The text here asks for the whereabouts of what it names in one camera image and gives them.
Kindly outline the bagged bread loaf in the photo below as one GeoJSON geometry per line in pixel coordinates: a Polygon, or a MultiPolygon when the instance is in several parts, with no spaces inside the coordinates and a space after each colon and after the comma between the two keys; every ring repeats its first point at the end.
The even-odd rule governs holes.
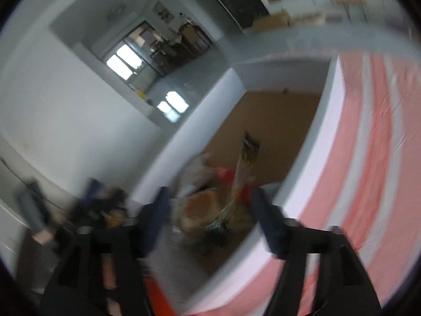
{"type": "Polygon", "coordinates": [[[185,197],[181,203],[178,225],[188,236],[204,235],[210,230],[222,207],[225,205],[227,190],[211,187],[185,197]]]}

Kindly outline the red snack packet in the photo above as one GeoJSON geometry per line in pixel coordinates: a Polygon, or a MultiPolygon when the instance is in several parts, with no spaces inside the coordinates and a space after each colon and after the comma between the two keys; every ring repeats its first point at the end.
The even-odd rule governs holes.
{"type": "Polygon", "coordinates": [[[225,202],[234,202],[249,207],[251,205],[251,191],[255,187],[256,177],[247,175],[238,177],[232,169],[215,168],[216,182],[225,191],[225,202]]]}

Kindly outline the striped pink grey tablecloth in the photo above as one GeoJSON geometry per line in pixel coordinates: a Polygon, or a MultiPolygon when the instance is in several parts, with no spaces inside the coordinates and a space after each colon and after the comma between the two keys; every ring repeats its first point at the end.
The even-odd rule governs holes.
{"type": "MultiPolygon", "coordinates": [[[[420,255],[420,60],[360,51],[265,59],[232,65],[218,77],[131,198],[148,203],[175,181],[246,93],[321,95],[286,177],[269,178],[283,182],[274,202],[306,226],[341,226],[383,306],[420,255]]],[[[250,314],[269,299],[282,267],[259,227],[207,282],[197,266],[176,259],[155,256],[152,267],[184,315],[250,314]]]]}

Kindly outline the white cardboard storage box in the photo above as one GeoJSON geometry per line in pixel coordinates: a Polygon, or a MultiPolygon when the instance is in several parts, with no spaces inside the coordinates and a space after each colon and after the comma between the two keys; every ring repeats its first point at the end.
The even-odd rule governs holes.
{"type": "Polygon", "coordinates": [[[345,100],[338,55],[290,56],[237,63],[194,106],[143,174],[129,200],[136,211],[161,187],[171,189],[173,213],[147,261],[178,315],[226,306],[257,283],[271,255],[246,204],[231,205],[239,187],[271,184],[272,201],[298,217],[328,162],[345,100]],[[211,183],[218,207],[235,230],[225,248],[202,258],[204,234],[180,216],[199,175],[181,176],[208,154],[209,166],[230,168],[239,178],[211,183]]]}

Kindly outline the brown cardboard box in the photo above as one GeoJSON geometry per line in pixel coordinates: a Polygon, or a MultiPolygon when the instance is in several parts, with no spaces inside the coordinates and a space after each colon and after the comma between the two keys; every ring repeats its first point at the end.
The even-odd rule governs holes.
{"type": "Polygon", "coordinates": [[[288,12],[280,12],[256,19],[252,28],[256,32],[272,31],[289,27],[290,14],[288,12]]]}

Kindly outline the small wooden stool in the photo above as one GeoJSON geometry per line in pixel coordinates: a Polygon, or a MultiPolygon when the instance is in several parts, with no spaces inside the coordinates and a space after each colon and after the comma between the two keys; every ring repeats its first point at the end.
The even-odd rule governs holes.
{"type": "Polygon", "coordinates": [[[365,22],[368,23],[368,15],[365,7],[367,4],[367,0],[334,0],[334,2],[338,5],[341,5],[345,9],[345,15],[347,16],[348,21],[352,21],[350,12],[351,6],[356,6],[363,13],[363,18],[365,22]]]}

